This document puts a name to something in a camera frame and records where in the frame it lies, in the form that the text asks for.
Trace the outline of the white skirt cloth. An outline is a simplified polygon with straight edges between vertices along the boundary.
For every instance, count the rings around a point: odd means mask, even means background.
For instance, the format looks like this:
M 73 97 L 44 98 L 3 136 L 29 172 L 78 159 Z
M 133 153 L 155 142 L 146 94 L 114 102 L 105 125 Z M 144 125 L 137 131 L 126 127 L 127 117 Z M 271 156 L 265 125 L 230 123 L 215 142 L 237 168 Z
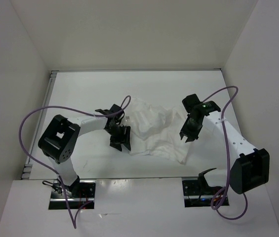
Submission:
M 187 113 L 183 106 L 165 108 L 132 98 L 125 109 L 131 156 L 155 156 L 185 164 L 190 148 L 180 138 Z

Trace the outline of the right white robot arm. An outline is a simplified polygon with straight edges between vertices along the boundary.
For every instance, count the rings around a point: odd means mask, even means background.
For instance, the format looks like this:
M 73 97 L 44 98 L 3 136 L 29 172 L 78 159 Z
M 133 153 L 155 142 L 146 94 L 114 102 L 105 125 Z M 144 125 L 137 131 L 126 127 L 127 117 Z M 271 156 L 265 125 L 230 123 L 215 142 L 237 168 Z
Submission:
M 210 131 L 216 139 L 227 142 L 230 157 L 229 185 L 237 194 L 244 194 L 268 183 L 270 154 L 249 143 L 225 118 L 220 107 L 213 101 L 201 102 L 186 97 L 182 104 L 187 119 L 180 130 L 180 138 L 186 143 L 199 138 L 202 128 Z

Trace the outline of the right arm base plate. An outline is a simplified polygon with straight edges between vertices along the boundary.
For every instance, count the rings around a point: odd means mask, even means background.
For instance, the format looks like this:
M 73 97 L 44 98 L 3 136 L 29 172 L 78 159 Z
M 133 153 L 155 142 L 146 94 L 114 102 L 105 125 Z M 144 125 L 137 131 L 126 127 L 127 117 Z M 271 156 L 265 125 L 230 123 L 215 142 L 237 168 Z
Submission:
M 189 178 L 182 180 L 182 189 L 184 196 L 184 205 L 189 207 L 210 207 L 213 195 L 222 187 L 209 187 L 202 191 L 197 178 Z

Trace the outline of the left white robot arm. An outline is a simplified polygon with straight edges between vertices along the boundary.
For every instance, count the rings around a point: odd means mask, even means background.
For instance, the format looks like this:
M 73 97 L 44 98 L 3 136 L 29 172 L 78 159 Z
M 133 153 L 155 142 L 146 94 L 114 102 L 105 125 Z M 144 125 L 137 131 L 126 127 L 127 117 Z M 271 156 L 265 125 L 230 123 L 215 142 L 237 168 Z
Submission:
M 53 164 L 58 180 L 63 181 L 62 192 L 68 197 L 75 197 L 80 192 L 80 178 L 74 170 L 71 156 L 77 139 L 87 133 L 104 130 L 110 135 L 110 147 L 122 151 L 122 147 L 131 150 L 131 126 L 122 125 L 124 111 L 118 112 L 119 106 L 109 110 L 96 110 L 90 116 L 66 118 L 56 115 L 39 139 L 38 147 Z

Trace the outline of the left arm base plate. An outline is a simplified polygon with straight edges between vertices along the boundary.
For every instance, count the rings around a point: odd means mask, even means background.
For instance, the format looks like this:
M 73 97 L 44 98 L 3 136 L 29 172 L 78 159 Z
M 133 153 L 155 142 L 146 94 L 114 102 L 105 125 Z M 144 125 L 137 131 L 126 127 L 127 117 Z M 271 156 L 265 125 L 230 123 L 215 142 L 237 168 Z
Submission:
M 64 192 L 58 180 L 54 180 L 53 183 L 44 180 L 44 185 L 51 187 L 51 195 L 49 200 L 49 210 L 65 210 L 67 209 Z M 87 203 L 83 209 L 94 208 L 94 198 L 96 191 L 95 180 L 80 180 L 78 191 L 74 193 L 67 192 L 68 203 L 70 209 L 76 210 Z

